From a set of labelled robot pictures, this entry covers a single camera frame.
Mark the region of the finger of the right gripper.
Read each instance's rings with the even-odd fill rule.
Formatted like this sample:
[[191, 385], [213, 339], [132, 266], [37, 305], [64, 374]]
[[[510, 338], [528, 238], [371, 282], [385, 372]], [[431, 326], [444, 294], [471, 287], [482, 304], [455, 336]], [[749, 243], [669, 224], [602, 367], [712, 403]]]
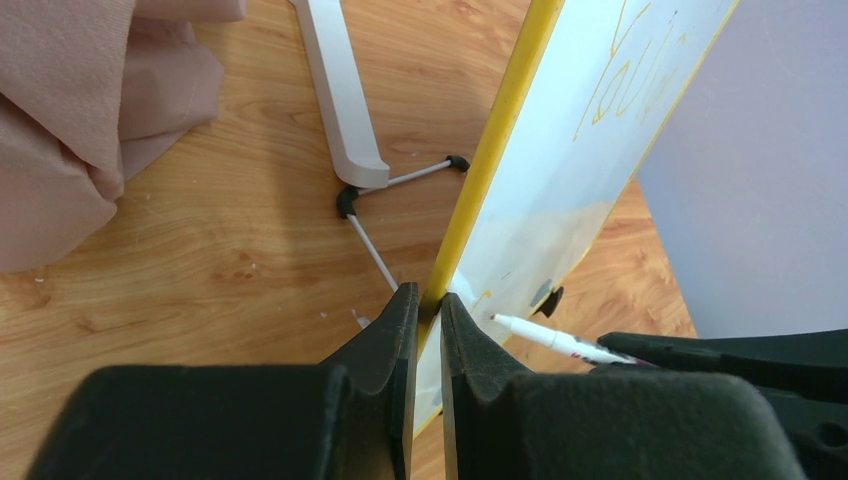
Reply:
[[808, 479], [847, 478], [847, 405], [762, 388]]
[[847, 402], [847, 331], [722, 339], [611, 332], [598, 343], [653, 365], [738, 376], [804, 398]]

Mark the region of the white marker pen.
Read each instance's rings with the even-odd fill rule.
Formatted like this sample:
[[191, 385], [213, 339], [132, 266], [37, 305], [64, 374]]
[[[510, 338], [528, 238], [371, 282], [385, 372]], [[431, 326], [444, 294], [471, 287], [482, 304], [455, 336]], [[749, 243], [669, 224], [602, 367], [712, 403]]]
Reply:
[[651, 366], [651, 363], [636, 357], [618, 353], [601, 345], [581, 339], [563, 331], [554, 330], [529, 320], [503, 314], [490, 316], [493, 322], [507, 328], [517, 335], [542, 345], [564, 356], [579, 359], [591, 365], [638, 365]]

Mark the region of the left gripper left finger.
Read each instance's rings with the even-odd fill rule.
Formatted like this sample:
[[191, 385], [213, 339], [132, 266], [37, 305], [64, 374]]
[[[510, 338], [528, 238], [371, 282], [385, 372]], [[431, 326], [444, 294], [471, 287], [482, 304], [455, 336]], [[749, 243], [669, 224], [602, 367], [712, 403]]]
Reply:
[[414, 283], [316, 364], [116, 365], [74, 390], [30, 479], [406, 479]]

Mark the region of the yellow framed whiteboard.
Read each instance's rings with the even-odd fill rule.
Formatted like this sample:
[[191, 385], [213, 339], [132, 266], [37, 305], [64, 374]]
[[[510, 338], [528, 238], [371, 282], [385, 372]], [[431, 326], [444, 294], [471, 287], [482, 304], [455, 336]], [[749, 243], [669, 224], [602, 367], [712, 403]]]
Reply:
[[589, 251], [736, 9], [533, 1], [421, 302], [413, 429], [442, 409], [439, 304], [530, 317]]

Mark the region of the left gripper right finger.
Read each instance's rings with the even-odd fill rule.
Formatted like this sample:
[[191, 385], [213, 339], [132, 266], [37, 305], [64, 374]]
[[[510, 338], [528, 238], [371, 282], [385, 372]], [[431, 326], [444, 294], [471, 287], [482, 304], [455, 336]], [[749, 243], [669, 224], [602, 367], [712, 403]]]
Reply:
[[450, 479], [801, 479], [766, 399], [722, 374], [541, 374], [442, 301]]

